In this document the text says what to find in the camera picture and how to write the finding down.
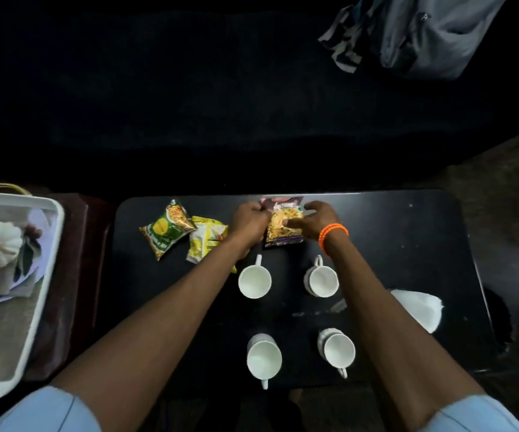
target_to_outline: right hand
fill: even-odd
[[[307,211],[315,210],[315,212],[304,218],[292,218],[284,221],[284,226],[292,229],[301,229],[301,233],[308,239],[317,241],[320,237],[320,232],[325,226],[340,222],[331,204],[310,202],[306,203],[305,209]]]

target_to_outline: white cup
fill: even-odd
[[[303,284],[307,292],[315,297],[331,297],[340,286],[334,269],[323,265],[321,254],[315,257],[313,267],[306,271]]]
[[[268,379],[281,369],[281,351],[268,334],[254,335],[247,344],[247,368],[251,375],[261,380],[263,389],[268,388]]]
[[[341,376],[348,377],[346,367],[356,359],[356,346],[341,330],[329,328],[318,335],[318,350],[323,359],[337,368]]]
[[[272,287],[272,276],[261,266],[261,254],[256,256],[256,264],[242,270],[238,278],[241,293],[248,298],[265,296]]]

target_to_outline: snack packet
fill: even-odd
[[[227,237],[228,226],[211,218],[193,216],[191,220],[197,229],[190,233],[186,260],[197,264]],[[238,270],[232,267],[231,272],[237,273]]]
[[[170,201],[156,222],[140,227],[158,261],[178,239],[195,229],[195,225],[188,218],[188,213],[178,200]]]
[[[265,236],[265,246],[294,244],[302,242],[302,230],[284,227],[283,221],[291,218],[303,218],[303,197],[290,197],[289,199],[261,199],[262,206],[273,209],[273,215],[268,224]]]

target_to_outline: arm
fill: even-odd
[[[317,239],[328,224],[338,223],[323,202],[306,204],[315,214],[289,220]],[[408,430],[425,426],[445,406],[484,390],[410,316],[375,276],[342,230],[329,232],[324,246],[334,262],[346,303],[362,346]]]
[[[261,239],[270,216],[257,203],[242,204],[220,246],[79,356],[52,385],[81,398],[103,432],[136,430],[184,355],[231,267]]]

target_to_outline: bag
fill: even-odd
[[[360,0],[344,7],[320,38],[331,58],[353,73],[362,33],[371,53],[394,75],[452,80],[476,52],[505,0]]]

